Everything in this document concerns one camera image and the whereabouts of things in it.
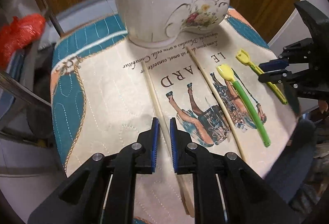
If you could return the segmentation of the person's right hand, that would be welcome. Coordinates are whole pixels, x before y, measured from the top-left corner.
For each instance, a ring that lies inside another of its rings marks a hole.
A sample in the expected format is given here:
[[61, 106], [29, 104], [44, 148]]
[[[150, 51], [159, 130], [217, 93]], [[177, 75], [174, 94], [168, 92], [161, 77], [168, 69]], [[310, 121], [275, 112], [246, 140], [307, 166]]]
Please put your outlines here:
[[326, 101], [318, 100], [319, 110], [321, 113], [328, 111], [328, 104]]

